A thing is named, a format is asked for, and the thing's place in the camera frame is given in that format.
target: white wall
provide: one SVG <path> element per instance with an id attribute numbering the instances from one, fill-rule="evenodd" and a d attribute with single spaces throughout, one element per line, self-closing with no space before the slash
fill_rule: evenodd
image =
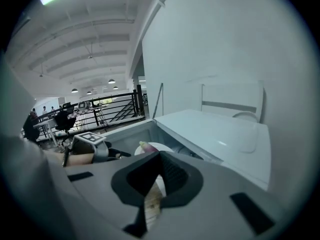
<path id="1" fill-rule="evenodd" d="M 110 92 L 106 92 L 106 93 L 102 93 L 102 94 L 95 94 L 95 95 L 87 95 L 87 96 L 82 96 L 79 98 L 79 100 L 81 102 L 83 101 L 88 101 L 88 100 L 92 100 L 92 99 L 96 99 L 99 97 L 104 97 L 104 96 L 110 96 L 110 95 L 117 95 L 117 94 L 127 94 L 129 93 L 128 89 L 124 89 L 124 90 L 119 90 L 119 91 L 110 91 Z"/>
<path id="2" fill-rule="evenodd" d="M 142 55 L 142 39 L 153 17 L 161 7 L 159 0 L 141 0 L 137 10 L 137 16 L 130 33 L 130 46 L 128 49 L 128 71 L 126 77 L 131 78 Z"/>
<path id="3" fill-rule="evenodd" d="M 71 90 L 76 88 L 73 84 L 51 76 L 39 77 L 39 73 L 29 69 L 18 68 L 16 70 L 15 74 L 22 86 L 35 98 L 38 96 L 64 97 L 70 95 Z"/>
<path id="4" fill-rule="evenodd" d="M 130 93 L 134 90 L 135 84 L 133 79 L 128 79 L 128 81 L 126 82 L 126 88 L 129 90 Z"/>
<path id="5" fill-rule="evenodd" d="M 138 84 L 141 85 L 141 89 L 147 89 L 146 78 L 145 75 L 138 76 Z"/>
<path id="6" fill-rule="evenodd" d="M 168 114 L 198 109 L 199 83 L 263 81 L 269 191 L 293 204 L 312 172 L 319 122 L 315 46 L 293 8 L 285 0 L 166 0 L 142 48 L 151 115 L 161 83 Z"/>
<path id="7" fill-rule="evenodd" d="M 78 104 L 80 102 L 80 95 L 78 92 L 73 93 L 73 95 L 65 96 L 65 102 L 70 102 L 71 104 Z"/>
<path id="8" fill-rule="evenodd" d="M 59 109 L 58 98 L 57 97 L 56 98 L 47 98 L 47 99 L 44 99 L 40 102 L 37 102 L 34 105 L 34 108 L 35 108 L 35 112 L 38 115 L 38 117 L 42 115 L 42 111 L 44 110 L 44 106 L 45 106 L 45 110 L 47 112 L 51 111 L 51 107 L 53 107 L 55 110 Z"/>
<path id="9" fill-rule="evenodd" d="M 140 59 L 135 67 L 134 73 L 132 75 L 134 89 L 137 89 L 137 85 L 141 85 L 139 82 L 139 77 L 145 76 L 145 68 L 144 68 L 144 57 L 141 55 Z"/>

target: black rubber pad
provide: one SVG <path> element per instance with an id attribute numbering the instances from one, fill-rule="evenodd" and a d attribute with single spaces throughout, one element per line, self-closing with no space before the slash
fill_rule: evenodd
<path id="1" fill-rule="evenodd" d="M 69 175 L 68 178 L 71 182 L 75 182 L 75 181 L 83 180 L 85 178 L 89 178 L 91 176 L 93 176 L 93 174 L 91 172 L 86 171 L 86 172 Z"/>
<path id="2" fill-rule="evenodd" d="M 236 193 L 230 198 L 257 235 L 275 224 L 245 193 Z"/>

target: white table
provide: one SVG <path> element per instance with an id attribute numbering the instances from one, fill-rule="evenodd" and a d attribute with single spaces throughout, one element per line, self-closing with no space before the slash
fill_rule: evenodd
<path id="1" fill-rule="evenodd" d="M 46 132 L 46 134 L 48 134 L 48 131 L 47 131 L 47 128 L 49 129 L 49 132 L 51 134 L 51 137 L 52 137 L 52 140 L 55 144 L 56 147 L 58 147 L 58 143 L 56 141 L 56 138 L 55 138 L 55 135 L 53 134 L 51 128 L 54 128 L 57 126 L 57 123 L 56 123 L 56 120 L 55 119 L 49 119 L 49 120 L 46 120 L 46 121 L 42 121 L 40 123 L 37 123 L 36 125 L 33 126 L 33 128 L 39 128 L 39 127 L 42 127 L 44 126 L 44 130 Z"/>
<path id="2" fill-rule="evenodd" d="M 175 112 L 155 120 L 158 127 L 203 159 L 211 154 L 215 163 L 267 190 L 271 144 L 266 125 L 196 110 Z M 188 142 L 204 152 L 197 152 Z"/>

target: gray plastic surface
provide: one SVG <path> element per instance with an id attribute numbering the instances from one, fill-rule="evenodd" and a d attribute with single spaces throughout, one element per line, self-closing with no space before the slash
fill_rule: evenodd
<path id="1" fill-rule="evenodd" d="M 42 150 L 30 141 L 0 134 L 0 154 L 1 176 L 26 215 L 52 237 L 77 239 Z"/>
<path id="2" fill-rule="evenodd" d="M 284 211 L 265 191 L 236 172 L 186 155 L 170 153 L 200 170 L 204 183 L 200 193 L 187 205 L 164 208 L 144 239 L 250 239 L 254 232 L 230 199 L 246 193 L 272 220 Z M 94 177 L 72 182 L 82 197 L 117 228 L 133 223 L 138 209 L 120 202 L 110 181 L 119 169 L 147 156 L 141 154 L 117 161 L 66 168 L 68 175 L 91 172 Z"/>

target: ceiling beam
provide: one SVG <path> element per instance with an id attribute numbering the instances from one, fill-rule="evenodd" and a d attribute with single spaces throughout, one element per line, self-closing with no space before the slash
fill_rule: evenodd
<path id="1" fill-rule="evenodd" d="M 83 46 L 84 46 L 84 48 L 87 50 L 88 54 L 92 55 L 92 54 L 91 54 L 92 52 L 90 52 L 90 51 L 88 50 L 87 46 L 84 44 L 84 40 L 83 40 L 82 36 L 79 34 L 78 29 L 77 29 L 77 28 L 75 28 L 75 24 L 73 23 L 73 21 L 72 21 L 72 19 L 71 19 L 71 16 L 70 16 L 70 14 L 69 14 L 69 12 L 68 12 L 68 10 L 67 10 L 67 9 L 65 10 L 65 13 L 66 13 L 66 15 L 67 15 L 67 17 L 68 17 L 68 19 L 69 19 L 70 23 L 72 24 L 73 31 L 74 31 L 74 32 L 76 32 L 76 34 L 77 34 L 77 36 L 78 36 L 78 39 L 81 41 L 82 45 L 83 45 Z"/>
<path id="2" fill-rule="evenodd" d="M 91 22 L 91 26 L 93 28 L 93 31 L 94 31 L 96 39 L 99 40 L 100 39 L 99 33 L 98 33 L 96 27 L 94 26 L 94 24 L 92 22 Z"/>
<path id="3" fill-rule="evenodd" d="M 34 52 L 32 52 L 32 53 L 30 53 L 30 56 L 33 56 L 35 58 L 41 57 L 41 59 L 44 60 L 44 61 L 47 60 L 47 58 L 46 58 L 46 56 L 44 54 L 35 54 Z"/>
<path id="4" fill-rule="evenodd" d="M 41 46 L 45 45 L 46 43 L 59 38 L 63 35 L 66 35 L 70 32 L 73 32 L 75 29 L 80 30 L 80 29 L 85 29 L 85 28 L 89 28 L 92 26 L 102 26 L 102 25 L 107 25 L 107 24 L 133 24 L 135 21 L 133 19 L 128 19 L 127 21 L 124 18 L 120 18 L 120 19 L 101 19 L 101 20 L 90 20 L 84 23 L 79 23 L 79 24 L 75 24 L 75 25 L 69 25 L 68 27 L 62 28 L 58 31 L 50 31 L 50 34 L 48 34 L 47 32 L 39 39 L 37 39 L 36 42 L 34 42 L 33 44 L 28 44 L 24 47 L 24 49 L 22 49 L 22 52 L 20 54 L 18 54 L 16 56 L 16 60 L 14 62 L 14 66 L 16 66 L 17 64 L 21 63 L 26 57 L 28 57 L 30 55 L 30 53 L 32 53 L 35 50 L 38 50 L 41 48 Z"/>
<path id="5" fill-rule="evenodd" d="M 60 75 L 59 79 L 64 79 L 67 77 L 71 77 L 83 72 L 92 71 L 92 70 L 98 70 L 98 69 L 106 69 L 106 68 L 116 68 L 116 67 L 125 67 L 126 62 L 116 62 L 116 63 L 109 63 L 109 64 L 102 64 L 102 65 L 96 65 L 96 66 L 86 66 L 83 68 L 76 69 L 72 72 L 68 72 L 65 74 Z"/>
<path id="6" fill-rule="evenodd" d="M 129 3 L 130 3 L 130 0 L 126 0 L 126 3 L 125 3 L 125 21 L 128 20 Z"/>
<path id="7" fill-rule="evenodd" d="M 84 4 L 85 4 L 86 11 L 88 13 L 88 16 L 90 16 L 91 15 L 91 8 L 89 7 L 87 1 L 84 1 Z"/>
<path id="8" fill-rule="evenodd" d="M 46 60 L 52 59 L 55 56 L 58 56 L 60 54 L 63 54 L 69 50 L 76 49 L 79 47 L 82 47 L 83 45 L 90 45 L 92 44 L 98 44 L 98 43 L 106 43 L 106 42 L 128 42 L 129 41 L 129 35 L 128 34 L 107 34 L 102 35 L 99 37 L 99 40 L 97 40 L 95 37 L 86 38 L 81 40 L 77 40 L 75 42 L 66 44 L 64 43 L 64 47 L 59 47 L 57 49 L 54 49 L 52 51 L 47 52 L 43 56 L 46 58 L 39 58 L 29 64 L 29 68 L 32 70 L 35 67 L 39 66 L 41 63 L 44 63 Z"/>
<path id="9" fill-rule="evenodd" d="M 58 40 L 63 44 L 64 47 L 69 47 L 68 44 L 65 41 L 63 41 L 61 37 L 58 37 Z"/>
<path id="10" fill-rule="evenodd" d="M 78 79 L 74 79 L 72 81 L 70 81 L 69 83 L 70 84 L 74 84 L 74 83 L 78 83 L 78 82 L 81 82 L 81 81 L 87 81 L 87 80 L 90 80 L 90 79 L 94 79 L 94 78 L 97 78 L 97 77 L 103 77 L 103 76 L 120 76 L 120 75 L 124 75 L 125 72 L 119 72 L 119 73 L 112 73 L 112 74 L 93 74 L 93 75 L 90 75 L 90 76 L 87 76 L 87 77 L 81 77 L 81 78 L 78 78 Z"/>
<path id="11" fill-rule="evenodd" d="M 114 56 L 114 55 L 127 55 L 127 51 L 126 50 L 110 50 L 110 51 L 107 51 L 107 52 L 97 52 L 97 53 L 93 53 L 91 56 L 93 58 L 98 58 L 98 57 L 104 57 L 104 56 Z M 68 59 L 68 60 L 65 60 L 57 65 L 54 65 L 52 67 L 49 67 L 46 72 L 47 73 L 51 73 L 53 71 L 56 71 L 64 66 L 67 66 L 67 65 L 70 65 L 72 63 L 76 63 L 76 62 L 80 62 L 80 61 L 83 61 L 83 60 L 91 60 L 91 59 L 88 59 L 88 54 L 87 55 L 82 55 L 82 56 L 79 56 L 79 57 L 74 57 L 74 58 L 71 58 L 71 59 Z"/>

